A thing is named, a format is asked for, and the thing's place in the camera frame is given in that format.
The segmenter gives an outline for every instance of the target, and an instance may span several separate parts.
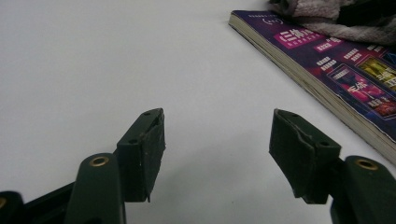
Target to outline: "table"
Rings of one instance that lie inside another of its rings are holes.
[[[293,198],[268,153],[273,111],[308,119],[396,169],[228,25],[259,0],[0,3],[0,190],[29,202],[112,152],[144,111],[162,107],[167,149],[151,203],[128,223],[332,223]]]

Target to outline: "book cover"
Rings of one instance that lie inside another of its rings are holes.
[[[233,11],[230,25],[396,164],[396,54],[320,35],[272,11]]]

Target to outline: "thick book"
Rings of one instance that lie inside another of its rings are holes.
[[[396,53],[320,35],[272,11],[233,11],[229,24],[396,165]]]

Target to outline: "book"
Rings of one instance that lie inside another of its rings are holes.
[[[233,11],[229,24],[396,165],[396,54],[317,34],[273,11]]]

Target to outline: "white table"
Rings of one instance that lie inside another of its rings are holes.
[[[29,202],[113,152],[144,111],[162,107],[167,149],[151,203],[128,223],[332,223],[293,198],[268,153],[273,111],[300,114],[396,169],[228,25],[262,0],[0,3],[0,190]]]

